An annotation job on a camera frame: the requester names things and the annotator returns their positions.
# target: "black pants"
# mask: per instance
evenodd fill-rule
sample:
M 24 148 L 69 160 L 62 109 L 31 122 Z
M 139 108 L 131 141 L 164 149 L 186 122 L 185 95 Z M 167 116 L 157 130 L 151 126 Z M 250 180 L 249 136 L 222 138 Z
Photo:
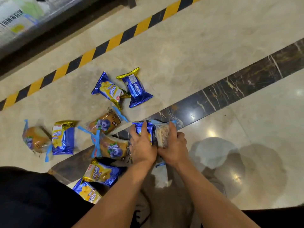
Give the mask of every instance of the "black pants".
M 52 175 L 0 167 L 1 228 L 71 228 L 92 207 Z M 244 211 L 262 228 L 302 227 L 303 212 L 302 206 Z M 135 213 L 131 228 L 139 228 Z

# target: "blueberry bread package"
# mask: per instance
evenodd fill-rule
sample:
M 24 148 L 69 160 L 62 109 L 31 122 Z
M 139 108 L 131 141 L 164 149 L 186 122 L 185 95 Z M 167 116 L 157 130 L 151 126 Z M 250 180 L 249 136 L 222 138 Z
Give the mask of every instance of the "blueberry bread package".
M 48 147 L 52 144 L 49 136 L 39 126 L 29 127 L 28 120 L 24 121 L 25 126 L 22 134 L 24 143 L 33 153 L 46 152 Z
M 82 180 L 88 182 L 98 182 L 111 187 L 121 174 L 119 167 L 104 165 L 94 158 L 85 172 Z
M 105 135 L 101 130 L 97 130 L 96 135 L 94 135 L 81 126 L 77 128 L 91 135 L 92 142 L 95 145 L 92 158 L 107 157 L 118 161 L 130 161 L 129 141 Z
M 136 133 L 141 134 L 141 127 L 143 126 L 143 122 L 132 122 L 133 125 L 135 125 Z M 147 122 L 147 131 L 148 131 L 148 136 L 150 139 L 151 145 L 153 144 L 153 124 L 151 122 Z
M 155 126 L 155 136 L 157 139 L 158 147 L 167 148 L 169 142 L 169 122 L 163 123 L 157 120 L 151 120 L 151 123 Z M 165 165 L 165 161 L 159 157 L 155 167 Z
M 108 134 L 115 130 L 122 121 L 128 122 L 127 118 L 121 114 L 117 107 L 108 107 L 107 111 L 97 119 L 87 122 L 85 128 L 87 131 L 96 135 L 97 130 Z
M 142 83 L 139 81 L 137 77 L 137 73 L 139 71 L 139 67 L 130 73 L 126 73 L 120 76 L 116 76 L 116 79 L 121 79 L 128 88 L 128 91 L 131 94 L 131 102 L 129 108 L 135 107 L 143 102 L 153 98 L 153 95 L 146 92 L 143 88 Z
M 120 105 L 120 98 L 131 97 L 128 92 L 124 91 L 119 86 L 111 82 L 105 72 L 102 73 L 91 94 L 94 95 L 98 93 L 102 94 L 111 102 L 113 102 L 119 110 L 122 110 Z
M 52 132 L 52 153 L 73 154 L 74 153 L 74 132 L 77 121 L 60 121 L 53 126 Z M 50 150 L 48 149 L 45 162 L 49 161 Z
M 73 190 L 90 203 L 96 204 L 102 198 L 94 187 L 82 179 L 76 183 Z

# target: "black marble border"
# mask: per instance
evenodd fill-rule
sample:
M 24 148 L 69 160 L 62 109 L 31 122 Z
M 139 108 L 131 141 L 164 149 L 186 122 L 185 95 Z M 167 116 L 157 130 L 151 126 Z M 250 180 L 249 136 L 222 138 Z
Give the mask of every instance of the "black marble border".
M 177 129 L 196 122 L 260 89 L 304 68 L 304 38 L 180 100 L 146 119 L 177 120 Z M 115 136 L 130 139 L 129 128 Z M 89 147 L 51 168 L 73 182 L 82 177 L 91 160 Z

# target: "hand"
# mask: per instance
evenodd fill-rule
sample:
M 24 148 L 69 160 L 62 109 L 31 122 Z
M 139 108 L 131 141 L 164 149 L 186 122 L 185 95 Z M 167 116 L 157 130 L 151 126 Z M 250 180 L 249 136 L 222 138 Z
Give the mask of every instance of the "hand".
M 156 161 L 157 148 L 150 143 L 147 122 L 145 121 L 141 127 L 141 135 L 136 133 L 135 125 L 131 126 L 130 134 L 132 136 L 130 151 L 133 163 L 144 162 L 150 168 Z
M 167 148 L 158 148 L 158 153 L 165 162 L 174 168 L 177 168 L 178 164 L 187 161 L 188 149 L 186 147 L 187 140 L 184 133 L 179 133 L 176 130 L 175 125 L 169 122 L 169 144 Z

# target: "forearm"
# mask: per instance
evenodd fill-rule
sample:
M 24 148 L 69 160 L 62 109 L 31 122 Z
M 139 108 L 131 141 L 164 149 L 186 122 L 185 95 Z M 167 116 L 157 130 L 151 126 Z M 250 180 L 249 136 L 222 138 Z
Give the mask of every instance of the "forearm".
M 128 168 L 106 195 L 73 228 L 102 225 L 129 228 L 142 183 L 150 169 L 145 163 Z
M 196 212 L 205 228 L 258 227 L 241 210 L 222 195 L 191 163 L 184 161 L 177 166 L 194 203 Z

